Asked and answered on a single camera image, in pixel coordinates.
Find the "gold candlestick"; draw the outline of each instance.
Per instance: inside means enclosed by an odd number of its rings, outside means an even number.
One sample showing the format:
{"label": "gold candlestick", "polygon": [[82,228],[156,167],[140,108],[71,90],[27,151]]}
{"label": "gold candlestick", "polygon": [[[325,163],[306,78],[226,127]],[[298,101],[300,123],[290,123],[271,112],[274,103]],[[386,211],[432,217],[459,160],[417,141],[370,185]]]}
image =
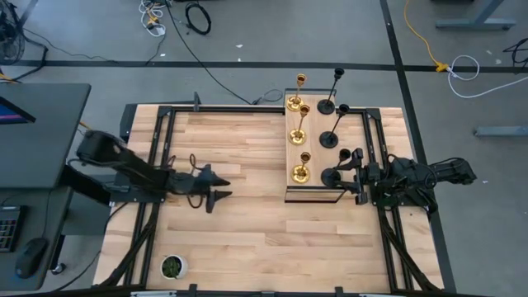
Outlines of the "gold candlestick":
{"label": "gold candlestick", "polygon": [[294,97],[288,98],[286,102],[286,107],[291,111],[298,111],[300,107],[304,104],[303,100],[299,97],[299,89],[306,82],[306,75],[299,73],[297,74],[297,92]]}
{"label": "gold candlestick", "polygon": [[295,166],[291,171],[291,178],[294,180],[294,182],[305,183],[310,179],[310,170],[308,170],[305,165],[311,159],[311,157],[312,156],[306,152],[300,154],[300,161],[303,164]]}
{"label": "gold candlestick", "polygon": [[301,145],[306,141],[306,133],[301,130],[300,128],[303,125],[303,119],[310,111],[310,106],[302,105],[300,106],[300,122],[299,122],[299,128],[293,129],[288,134],[288,140],[294,144],[294,145]]}

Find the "black candlestick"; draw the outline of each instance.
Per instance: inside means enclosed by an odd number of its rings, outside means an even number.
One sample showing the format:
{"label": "black candlestick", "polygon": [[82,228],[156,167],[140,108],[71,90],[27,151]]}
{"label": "black candlestick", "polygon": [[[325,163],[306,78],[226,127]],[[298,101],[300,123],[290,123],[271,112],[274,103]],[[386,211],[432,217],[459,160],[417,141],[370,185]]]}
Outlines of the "black candlestick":
{"label": "black candlestick", "polygon": [[333,126],[332,131],[322,132],[321,135],[319,136],[319,143],[323,147],[327,149],[331,149],[331,148],[335,148],[336,145],[339,143],[339,138],[337,137],[335,133],[333,133],[333,131],[336,129],[337,124],[339,123],[339,120],[346,113],[348,113],[349,110],[350,110],[350,107],[347,104],[341,104],[339,106],[339,110],[337,111],[338,118],[337,118],[336,124]]}
{"label": "black candlestick", "polygon": [[330,98],[332,98],[333,89],[336,87],[337,81],[345,73],[345,70],[341,68],[335,68],[333,72],[334,72],[333,74],[334,81],[333,81],[332,90],[330,91],[330,95],[328,95],[327,100],[321,100],[317,104],[317,110],[324,115],[331,115],[336,109],[336,106],[333,104]]}
{"label": "black candlestick", "polygon": [[334,168],[326,168],[323,170],[323,172],[321,172],[321,181],[325,186],[334,187],[336,182],[341,180],[341,173],[339,173],[337,167],[350,158],[351,155],[352,153],[349,149],[343,148],[339,151],[339,163],[337,166]]}

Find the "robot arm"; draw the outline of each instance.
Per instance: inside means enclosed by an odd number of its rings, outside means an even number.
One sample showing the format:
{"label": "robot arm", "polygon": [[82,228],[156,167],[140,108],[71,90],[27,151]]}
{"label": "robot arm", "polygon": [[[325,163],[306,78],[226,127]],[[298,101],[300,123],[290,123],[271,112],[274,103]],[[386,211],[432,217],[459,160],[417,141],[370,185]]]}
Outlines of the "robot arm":
{"label": "robot arm", "polygon": [[170,166],[154,167],[125,147],[115,136],[90,130],[77,150],[84,163],[98,167],[111,167],[126,175],[130,182],[145,191],[170,192],[176,195],[206,196],[206,211],[211,213],[215,202],[232,194],[230,191],[212,191],[212,186],[228,186],[229,181],[218,177],[210,164],[199,170],[197,177],[190,173],[177,172]]}

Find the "yellow cable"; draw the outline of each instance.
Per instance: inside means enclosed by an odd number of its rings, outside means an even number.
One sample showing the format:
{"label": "yellow cable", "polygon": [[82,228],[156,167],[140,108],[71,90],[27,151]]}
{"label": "yellow cable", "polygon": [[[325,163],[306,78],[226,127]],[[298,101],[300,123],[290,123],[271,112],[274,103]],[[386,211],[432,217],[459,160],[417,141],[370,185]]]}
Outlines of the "yellow cable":
{"label": "yellow cable", "polygon": [[86,128],[86,129],[88,129],[88,130],[91,130],[91,129],[92,129],[92,128],[90,128],[88,125],[84,124],[84,122],[82,122],[82,121],[79,121],[79,124],[80,124],[82,127]]}
{"label": "yellow cable", "polygon": [[8,78],[7,76],[5,76],[5,75],[3,75],[3,74],[1,74],[1,73],[0,73],[0,78],[3,78],[3,79],[7,80],[7,81],[10,82],[10,83],[16,83],[14,80]]}
{"label": "yellow cable", "polygon": [[438,62],[435,57],[433,57],[432,55],[432,52],[431,52],[431,46],[429,46],[429,43],[427,42],[427,40],[425,38],[423,38],[421,35],[419,35],[416,30],[414,30],[414,28],[411,26],[411,24],[409,23],[409,20],[407,19],[407,7],[409,5],[409,1],[410,0],[407,0],[405,2],[405,8],[403,9],[403,18],[405,19],[405,22],[407,23],[407,27],[409,29],[411,29],[412,33],[414,33],[414,35],[416,35],[418,38],[420,38],[427,46],[427,52],[429,53],[429,56],[431,57],[431,59],[433,60],[433,62],[435,62],[435,65],[436,65],[436,71],[437,72],[442,72],[442,71],[446,71],[447,68],[449,67],[448,64],[444,64],[444,63],[441,63],[441,62]]}

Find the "candlestick holder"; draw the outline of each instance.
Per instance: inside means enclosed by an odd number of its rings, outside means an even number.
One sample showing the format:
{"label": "candlestick holder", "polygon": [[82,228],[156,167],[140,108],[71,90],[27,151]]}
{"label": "candlestick holder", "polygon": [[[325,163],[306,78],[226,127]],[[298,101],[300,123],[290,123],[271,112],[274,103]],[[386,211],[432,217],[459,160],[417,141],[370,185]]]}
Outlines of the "candlestick holder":
{"label": "candlestick holder", "polygon": [[334,72],[334,74],[333,74],[333,78],[334,78],[333,86],[332,86],[332,90],[330,91],[330,94],[328,95],[328,99],[327,100],[321,100],[317,104],[317,110],[320,113],[324,114],[324,115],[331,115],[336,110],[336,106],[330,100],[330,98],[332,97],[332,93],[333,93],[334,88],[336,87],[337,81],[345,73],[345,70],[343,70],[341,68],[335,68],[333,72]]}
{"label": "candlestick holder", "polygon": [[339,163],[334,168],[326,168],[321,172],[321,181],[327,187],[334,187],[336,182],[341,180],[341,173],[337,170],[337,167],[341,163],[345,162],[352,155],[350,149],[343,148],[339,151]]}
{"label": "candlestick holder", "polygon": [[306,133],[300,128],[303,125],[303,119],[310,112],[310,106],[302,105],[300,106],[299,110],[300,110],[299,128],[291,130],[290,133],[288,134],[288,140],[294,145],[303,144],[304,142],[306,142],[306,138],[308,137],[308,135],[306,135]]}
{"label": "candlestick holder", "polygon": [[288,98],[286,101],[286,107],[288,107],[290,111],[299,111],[300,107],[304,104],[303,100],[299,97],[299,89],[305,82],[306,75],[302,73],[297,74],[297,92],[295,93],[295,96]]}
{"label": "candlestick holder", "polygon": [[332,131],[325,131],[322,132],[319,136],[319,143],[327,149],[335,148],[336,145],[339,143],[339,138],[337,137],[337,134],[334,133],[334,130],[337,127],[337,124],[339,124],[339,120],[348,113],[350,110],[350,107],[347,104],[341,104],[339,106],[339,109],[337,111],[337,121],[336,124],[333,126]]}
{"label": "candlestick holder", "polygon": [[295,166],[291,171],[291,178],[294,180],[294,182],[305,183],[310,179],[310,170],[308,170],[305,165],[311,159],[311,157],[312,156],[306,152],[300,154],[300,161],[303,164]]}

